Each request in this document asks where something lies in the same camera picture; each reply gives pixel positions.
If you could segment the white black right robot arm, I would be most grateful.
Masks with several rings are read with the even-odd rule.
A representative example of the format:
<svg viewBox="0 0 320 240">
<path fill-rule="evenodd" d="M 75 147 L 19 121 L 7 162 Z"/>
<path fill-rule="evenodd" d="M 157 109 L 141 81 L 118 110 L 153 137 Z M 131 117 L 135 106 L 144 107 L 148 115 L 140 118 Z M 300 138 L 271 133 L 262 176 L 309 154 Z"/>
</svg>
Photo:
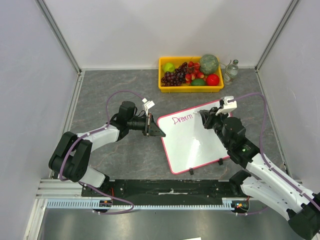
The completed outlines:
<svg viewBox="0 0 320 240">
<path fill-rule="evenodd" d="M 246 138 L 246 128 L 239 118 L 217 107 L 200 110 L 199 114 L 203 127 L 214 130 L 230 159 L 243 168 L 230 179 L 230 193 L 259 200 L 284 217 L 301 238 L 313 239 L 320 232 L 320 195 L 269 160 Z"/>
</svg>

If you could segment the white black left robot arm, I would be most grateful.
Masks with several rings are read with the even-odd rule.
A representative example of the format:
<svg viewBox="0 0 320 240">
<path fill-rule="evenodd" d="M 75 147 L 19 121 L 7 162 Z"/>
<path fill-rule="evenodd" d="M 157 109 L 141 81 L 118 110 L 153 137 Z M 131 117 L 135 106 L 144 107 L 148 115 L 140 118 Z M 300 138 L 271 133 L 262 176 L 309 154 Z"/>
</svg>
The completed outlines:
<svg viewBox="0 0 320 240">
<path fill-rule="evenodd" d="M 48 167 L 57 173 L 62 181 L 70 180 L 92 186 L 92 191 L 99 197 L 106 196 L 110 191 L 107 182 L 109 177 L 89 167 L 91 153 L 107 144 L 122 140 L 130 130 L 141 131 L 146 137 L 166 136 L 149 112 L 154 102 L 146 99 L 143 102 L 142 115 L 137 115 L 138 109 L 133 102 L 124 101 L 118 113 L 102 127 L 78 134 L 65 132 L 49 160 Z"/>
</svg>

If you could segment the pink framed whiteboard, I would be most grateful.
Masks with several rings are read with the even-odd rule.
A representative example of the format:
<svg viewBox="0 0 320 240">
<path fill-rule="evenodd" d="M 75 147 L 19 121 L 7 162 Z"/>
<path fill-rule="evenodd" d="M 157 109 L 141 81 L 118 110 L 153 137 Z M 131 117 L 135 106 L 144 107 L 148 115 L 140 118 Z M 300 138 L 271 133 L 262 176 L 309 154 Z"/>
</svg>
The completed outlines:
<svg viewBox="0 0 320 240">
<path fill-rule="evenodd" d="M 161 140 L 170 171 L 174 175 L 229 157 L 214 130 L 205 129 L 201 115 L 194 114 L 219 106 L 219 101 L 215 100 L 158 118 L 157 125 L 166 134 Z"/>
</svg>

